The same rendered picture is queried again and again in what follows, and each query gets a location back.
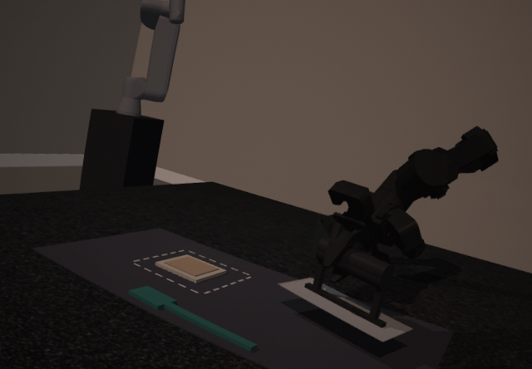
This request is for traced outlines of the tan square tile with black center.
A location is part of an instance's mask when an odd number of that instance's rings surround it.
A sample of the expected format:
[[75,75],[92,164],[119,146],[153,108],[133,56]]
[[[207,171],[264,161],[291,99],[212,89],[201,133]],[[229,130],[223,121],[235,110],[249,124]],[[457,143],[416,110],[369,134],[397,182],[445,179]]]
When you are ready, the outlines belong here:
[[209,278],[218,277],[227,273],[225,269],[206,263],[188,254],[155,262],[155,266],[163,268],[193,283],[200,283]]

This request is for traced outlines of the green small trowel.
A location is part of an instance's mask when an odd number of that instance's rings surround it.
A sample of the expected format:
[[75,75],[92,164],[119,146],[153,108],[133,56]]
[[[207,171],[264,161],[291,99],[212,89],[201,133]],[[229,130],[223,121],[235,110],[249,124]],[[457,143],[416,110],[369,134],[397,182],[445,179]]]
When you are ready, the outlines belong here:
[[175,315],[182,317],[183,319],[192,322],[193,324],[198,325],[209,332],[212,332],[216,336],[222,337],[232,342],[238,347],[242,347],[250,352],[257,348],[256,343],[248,341],[234,334],[233,332],[229,332],[223,329],[222,327],[219,327],[213,324],[212,322],[209,322],[206,319],[203,319],[194,315],[191,312],[186,311],[182,307],[176,305],[176,300],[164,295],[159,291],[154,290],[153,288],[144,286],[136,289],[130,289],[128,294],[130,294],[133,298],[136,298],[142,301],[143,303],[146,303],[147,305],[156,310],[165,308],[173,312]]

